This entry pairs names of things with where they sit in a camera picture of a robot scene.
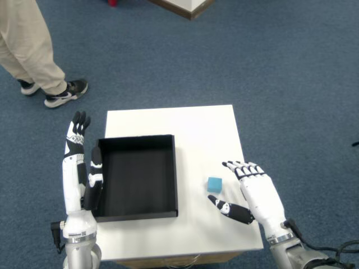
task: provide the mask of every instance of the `black cable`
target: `black cable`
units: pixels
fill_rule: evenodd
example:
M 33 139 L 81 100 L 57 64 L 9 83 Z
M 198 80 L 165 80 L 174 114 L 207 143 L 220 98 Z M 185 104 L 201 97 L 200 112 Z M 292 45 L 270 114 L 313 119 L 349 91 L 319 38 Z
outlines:
M 341 254 L 341 253 L 345 253 L 345 252 L 344 252 L 344 248 L 349 247 L 350 245 L 358 245 L 358 244 L 359 244 L 359 240 L 353 240 L 353 241 L 345 242 L 345 243 L 342 244 L 342 245 L 338 248 L 338 250 L 336 251 L 336 253 L 335 253 L 335 259 L 336 259 L 337 261 L 340 261 L 340 254 Z M 359 249 L 353 249 L 352 251 L 353 251 L 353 253 L 359 253 Z
M 61 252 L 63 251 L 64 248 L 65 248 L 65 244 L 62 245 L 61 247 L 57 248 L 57 253 L 61 254 Z
M 315 269 L 322 265 L 330 265 L 341 269 L 353 269 L 353 264 L 345 264 L 342 262 L 337 261 L 333 258 L 327 258 L 327 259 L 315 259 L 307 263 L 304 267 L 304 269 Z
M 331 248 L 331 247 L 315 247 L 311 244 L 309 244 L 307 241 L 305 241 L 302 237 L 301 232 L 299 231 L 299 228 L 297 227 L 295 221 L 293 219 L 288 219 L 286 220 L 284 223 L 284 226 L 287 228 L 291 228 L 292 231 L 294 232 L 294 234 L 297 236 L 297 238 L 300 239 L 301 242 L 303 242 L 304 244 L 307 245 L 307 247 L 314 249 L 315 251 L 333 251 L 333 252 L 339 252 L 340 248 Z M 345 249 L 346 245 L 341 249 L 340 253 L 359 253 L 359 249 Z

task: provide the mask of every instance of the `black box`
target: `black box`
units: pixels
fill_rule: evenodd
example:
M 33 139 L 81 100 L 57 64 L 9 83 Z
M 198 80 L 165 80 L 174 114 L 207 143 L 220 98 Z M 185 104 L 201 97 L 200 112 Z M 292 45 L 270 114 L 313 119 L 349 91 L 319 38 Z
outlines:
M 174 136 L 98 140 L 103 161 L 103 190 L 98 222 L 177 217 Z

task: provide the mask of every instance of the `sneaker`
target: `sneaker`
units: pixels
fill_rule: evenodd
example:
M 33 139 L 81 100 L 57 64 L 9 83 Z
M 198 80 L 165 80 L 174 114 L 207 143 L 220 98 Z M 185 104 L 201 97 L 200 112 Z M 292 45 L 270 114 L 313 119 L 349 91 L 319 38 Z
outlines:
M 45 106 L 48 108 L 55 108 L 63 105 L 71 100 L 76 100 L 83 96 L 88 89 L 88 82 L 86 80 L 74 80 L 67 83 L 66 90 L 58 95 L 46 95 Z
M 24 80 L 17 80 L 18 82 L 20 82 L 21 84 L 21 93 L 24 95 L 32 95 L 34 94 L 37 90 L 40 89 L 40 86 L 37 85 L 36 83 L 28 83 Z

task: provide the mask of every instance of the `blue block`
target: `blue block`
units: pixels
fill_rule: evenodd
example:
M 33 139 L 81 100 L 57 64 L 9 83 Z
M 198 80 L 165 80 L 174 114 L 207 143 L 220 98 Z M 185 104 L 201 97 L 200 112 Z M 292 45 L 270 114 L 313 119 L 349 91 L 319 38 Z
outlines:
M 208 178 L 207 191 L 220 193 L 222 190 L 222 178 Z

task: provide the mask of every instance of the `person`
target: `person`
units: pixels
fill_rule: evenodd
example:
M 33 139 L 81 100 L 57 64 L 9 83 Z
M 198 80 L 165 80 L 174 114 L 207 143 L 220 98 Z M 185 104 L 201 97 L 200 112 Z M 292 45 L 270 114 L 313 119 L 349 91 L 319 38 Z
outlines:
M 36 0 L 0 0 L 0 64 L 19 81 L 22 94 L 42 89 L 49 108 L 88 89 L 84 79 L 66 82 L 54 63 L 50 33 Z

